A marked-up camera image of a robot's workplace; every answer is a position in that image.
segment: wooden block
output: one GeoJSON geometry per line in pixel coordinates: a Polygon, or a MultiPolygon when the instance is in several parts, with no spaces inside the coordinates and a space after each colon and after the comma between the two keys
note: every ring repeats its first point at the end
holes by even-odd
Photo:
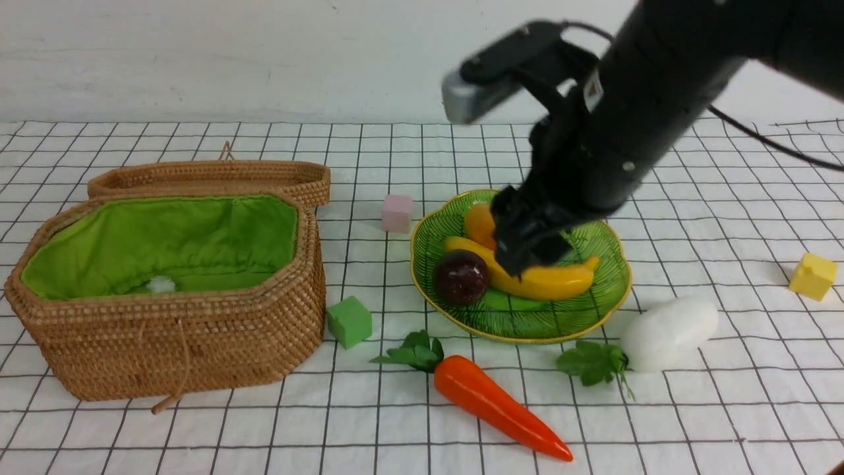
{"type": "Polygon", "coordinates": [[[820,302],[835,283],[837,271],[835,262],[806,253],[794,269],[788,289],[820,302]]]}
{"type": "Polygon", "coordinates": [[[346,349],[372,336],[372,313],[354,296],[331,306],[327,322],[331,334],[346,349]]]}
{"type": "Polygon", "coordinates": [[[410,232],[414,201],[405,194],[388,194],[381,208],[381,229],[386,232],[410,232]]]}

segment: yellow block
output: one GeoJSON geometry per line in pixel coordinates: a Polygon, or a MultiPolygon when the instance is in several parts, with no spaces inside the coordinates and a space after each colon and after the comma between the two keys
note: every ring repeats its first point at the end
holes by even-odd
{"type": "Polygon", "coordinates": [[[788,290],[820,302],[836,281],[838,264],[806,253],[794,269],[788,290]]]}

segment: pink block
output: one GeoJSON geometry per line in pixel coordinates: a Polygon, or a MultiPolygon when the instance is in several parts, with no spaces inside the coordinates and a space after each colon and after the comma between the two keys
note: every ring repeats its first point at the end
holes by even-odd
{"type": "Polygon", "coordinates": [[[404,194],[388,194],[381,208],[381,228],[386,232],[410,232],[414,200],[404,194]]]}

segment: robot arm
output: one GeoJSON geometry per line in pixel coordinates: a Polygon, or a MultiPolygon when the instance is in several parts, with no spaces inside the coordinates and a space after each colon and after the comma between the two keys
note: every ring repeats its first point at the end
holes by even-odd
{"type": "Polygon", "coordinates": [[[471,56],[443,81],[451,122],[520,89],[549,111],[524,183],[493,201],[496,260],[512,276],[557,262],[560,233],[613,215],[749,59],[844,101],[843,20],[841,0],[640,0],[601,58],[561,39],[590,27],[543,21],[471,56]]]}

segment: green basket lining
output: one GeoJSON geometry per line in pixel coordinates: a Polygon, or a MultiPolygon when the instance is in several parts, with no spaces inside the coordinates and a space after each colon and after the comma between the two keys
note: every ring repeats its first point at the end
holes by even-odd
{"type": "Polygon", "coordinates": [[[263,194],[112,201],[53,236],[21,281],[47,300],[148,293],[154,276],[178,292],[254,287],[293,259],[297,224],[263,194]]]}

